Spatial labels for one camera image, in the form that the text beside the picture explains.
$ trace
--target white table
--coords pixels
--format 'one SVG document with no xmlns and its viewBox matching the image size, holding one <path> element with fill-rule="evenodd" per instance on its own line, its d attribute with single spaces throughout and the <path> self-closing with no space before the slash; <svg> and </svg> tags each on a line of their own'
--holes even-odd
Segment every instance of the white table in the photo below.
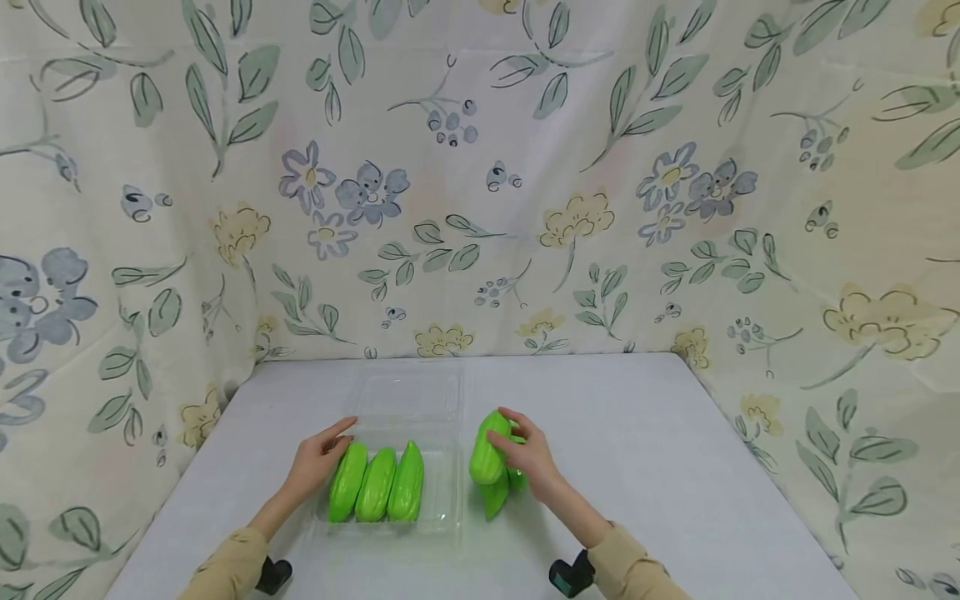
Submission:
<svg viewBox="0 0 960 600">
<path fill-rule="evenodd" d="M 176 597 L 194 568 L 279 486 L 300 439 L 342 416 L 361 364 L 258 367 L 108 600 Z M 626 525 L 694 598 L 855 600 L 678 357 L 494 357 L 463 364 L 465 456 L 493 407 L 527 413 L 547 432 L 570 482 Z M 464 485 L 472 485 L 468 477 Z M 547 568 L 558 558 L 571 562 L 580 550 L 576 540 L 529 493 L 509 500 L 492 523 L 475 502 L 471 494 L 459 543 L 432 549 L 399 540 L 311 543 L 304 514 L 294 515 L 271 547 L 274 559 L 294 566 L 282 597 L 561 598 L 547 582 Z M 580 597 L 600 595 L 591 588 Z"/>
</svg>

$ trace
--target beige sleeve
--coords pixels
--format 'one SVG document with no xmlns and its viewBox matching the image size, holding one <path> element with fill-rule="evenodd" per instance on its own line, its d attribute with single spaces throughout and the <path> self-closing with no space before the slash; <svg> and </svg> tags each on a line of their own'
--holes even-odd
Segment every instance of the beige sleeve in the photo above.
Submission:
<svg viewBox="0 0 960 600">
<path fill-rule="evenodd" d="M 242 600 L 259 581 L 266 558 L 263 534 L 238 529 L 200 565 L 178 600 Z"/>
<path fill-rule="evenodd" d="M 690 600 L 622 525 L 614 523 L 587 556 L 596 569 L 594 581 L 607 600 Z"/>
</svg>

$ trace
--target plastic vegetable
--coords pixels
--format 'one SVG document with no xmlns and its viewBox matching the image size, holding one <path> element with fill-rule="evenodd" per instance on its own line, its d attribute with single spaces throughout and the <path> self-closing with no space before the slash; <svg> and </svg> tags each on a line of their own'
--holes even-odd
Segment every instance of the plastic vegetable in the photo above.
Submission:
<svg viewBox="0 0 960 600">
<path fill-rule="evenodd" d="M 330 486 L 330 522 L 341 523 L 353 511 L 367 470 L 367 445 L 353 442 L 340 459 Z"/>
<path fill-rule="evenodd" d="M 393 448 L 380 448 L 363 475 L 363 485 L 360 486 L 357 505 L 353 509 L 358 521 L 374 523 L 387 514 L 387 500 L 394 486 L 395 471 L 396 452 Z"/>
<path fill-rule="evenodd" d="M 423 457 L 413 440 L 400 457 L 394 475 L 394 487 L 387 502 L 391 521 L 415 521 L 420 515 L 420 495 L 423 492 Z"/>
<path fill-rule="evenodd" d="M 496 483 L 506 468 L 503 452 L 494 448 L 487 440 L 487 432 L 491 429 L 500 435 L 510 436 L 512 428 L 507 418 L 497 411 L 487 415 L 480 423 L 473 454 L 470 456 L 470 477 L 481 486 Z"/>
<path fill-rule="evenodd" d="M 487 520 L 491 520 L 503 508 L 503 503 L 507 501 L 507 494 L 510 492 L 510 482 L 506 471 L 495 483 L 489 486 L 477 486 L 480 494 L 483 496 L 484 508 L 487 511 Z"/>
</svg>

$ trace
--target floral curtain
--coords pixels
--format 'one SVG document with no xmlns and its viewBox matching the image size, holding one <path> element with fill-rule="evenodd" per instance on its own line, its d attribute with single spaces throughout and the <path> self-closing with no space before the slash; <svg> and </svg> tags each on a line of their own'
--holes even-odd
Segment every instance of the floral curtain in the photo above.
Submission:
<svg viewBox="0 0 960 600">
<path fill-rule="evenodd" d="M 0 32 L 0 597 L 103 597 L 256 363 L 663 350 L 861 597 L 958 593 L 956 2 Z"/>
</svg>

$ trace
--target left hand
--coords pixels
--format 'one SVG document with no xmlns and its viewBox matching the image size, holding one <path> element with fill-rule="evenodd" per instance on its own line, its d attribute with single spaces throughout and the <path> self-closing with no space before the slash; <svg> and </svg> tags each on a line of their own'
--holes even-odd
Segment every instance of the left hand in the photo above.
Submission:
<svg viewBox="0 0 960 600">
<path fill-rule="evenodd" d="M 290 494 L 296 503 L 301 503 L 315 492 L 326 480 L 340 457 L 347 451 L 353 436 L 341 435 L 354 423 L 356 417 L 344 417 L 315 436 L 300 442 L 294 464 L 280 491 Z"/>
</svg>

